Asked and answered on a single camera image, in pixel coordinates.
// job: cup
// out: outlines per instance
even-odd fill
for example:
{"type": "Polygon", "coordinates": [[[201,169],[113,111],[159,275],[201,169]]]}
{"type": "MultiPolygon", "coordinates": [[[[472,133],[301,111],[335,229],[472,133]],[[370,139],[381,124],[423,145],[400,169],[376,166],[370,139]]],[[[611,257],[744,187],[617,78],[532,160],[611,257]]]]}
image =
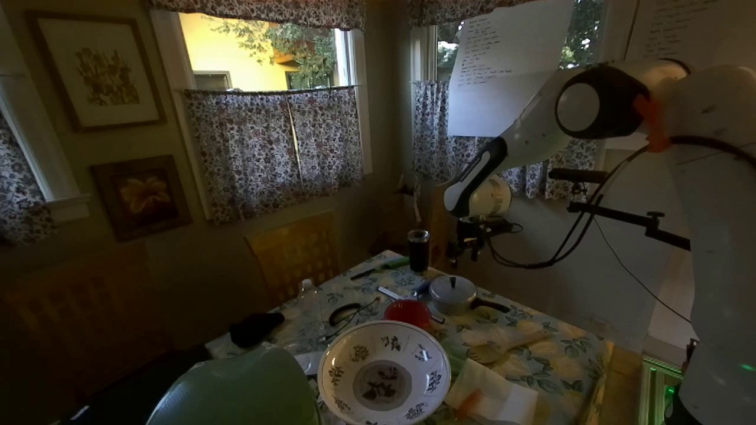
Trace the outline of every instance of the cup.
{"type": "Polygon", "coordinates": [[[429,242],[429,231],[428,229],[407,231],[408,269],[416,272],[416,275],[423,275],[428,269],[428,242],[429,242]]]}
{"type": "Polygon", "coordinates": [[[403,321],[423,332],[433,329],[429,310],[418,301],[395,301],[386,308],[383,320],[403,321]]]}

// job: plate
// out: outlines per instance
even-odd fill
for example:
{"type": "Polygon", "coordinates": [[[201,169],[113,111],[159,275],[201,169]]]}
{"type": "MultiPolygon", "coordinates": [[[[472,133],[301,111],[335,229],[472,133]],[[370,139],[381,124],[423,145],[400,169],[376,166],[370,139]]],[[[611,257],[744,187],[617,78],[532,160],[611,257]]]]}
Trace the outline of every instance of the plate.
{"type": "Polygon", "coordinates": [[[445,347],[423,329],[369,321],[337,336],[318,363],[325,406],[347,422],[420,422],[451,382],[445,347]]]}

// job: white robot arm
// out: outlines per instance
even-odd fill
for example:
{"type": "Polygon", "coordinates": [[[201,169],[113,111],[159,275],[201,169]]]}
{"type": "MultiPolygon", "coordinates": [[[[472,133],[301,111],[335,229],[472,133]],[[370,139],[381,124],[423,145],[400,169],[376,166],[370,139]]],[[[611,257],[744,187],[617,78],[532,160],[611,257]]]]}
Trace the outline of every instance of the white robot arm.
{"type": "Polygon", "coordinates": [[[570,137],[646,131],[668,141],[690,222],[699,336],[681,399],[701,422],[756,419],[756,71],[718,67],[688,75],[649,61],[558,71],[522,117],[447,187],[445,206],[468,219],[492,173],[546,160],[570,137]]]}

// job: floral tablecloth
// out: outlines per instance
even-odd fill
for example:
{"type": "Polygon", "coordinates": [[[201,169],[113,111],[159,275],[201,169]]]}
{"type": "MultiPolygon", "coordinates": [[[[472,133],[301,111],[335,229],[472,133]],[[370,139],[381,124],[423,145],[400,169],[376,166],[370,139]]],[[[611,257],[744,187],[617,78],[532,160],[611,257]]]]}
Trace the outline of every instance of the floral tablecloth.
{"type": "MultiPolygon", "coordinates": [[[[281,313],[285,324],[272,341],[294,355],[316,352],[325,350],[343,329],[381,320],[393,301],[379,294],[379,288],[390,288],[412,297],[423,282],[433,280],[433,272],[418,276],[408,267],[381,269],[351,280],[364,269],[395,264],[398,259],[402,259],[402,255],[386,251],[318,285],[316,294],[308,294],[284,304],[281,313]],[[331,326],[331,313],[349,303],[359,303],[361,310],[346,320],[346,324],[331,326]]],[[[470,357],[505,375],[511,382],[538,392],[533,422],[592,422],[592,414],[601,406],[604,368],[611,359],[611,341],[587,333],[485,288],[478,294],[487,301],[507,304],[511,313],[501,315],[488,308],[478,308],[436,324],[433,336],[445,346],[454,374],[459,374],[461,363],[470,357]]],[[[451,419],[451,408],[441,406],[425,422],[447,422],[451,419]]]]}

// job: framed picture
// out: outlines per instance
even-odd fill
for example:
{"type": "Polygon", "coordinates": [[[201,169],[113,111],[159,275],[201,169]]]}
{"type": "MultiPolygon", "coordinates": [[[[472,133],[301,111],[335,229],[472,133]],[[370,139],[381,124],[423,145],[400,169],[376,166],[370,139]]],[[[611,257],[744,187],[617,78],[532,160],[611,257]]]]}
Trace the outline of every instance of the framed picture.
{"type": "Polygon", "coordinates": [[[90,170],[118,242],[191,222],[173,156],[103,164],[90,170]]]}
{"type": "Polygon", "coordinates": [[[132,19],[29,15],[75,131],[162,120],[132,19]]]}

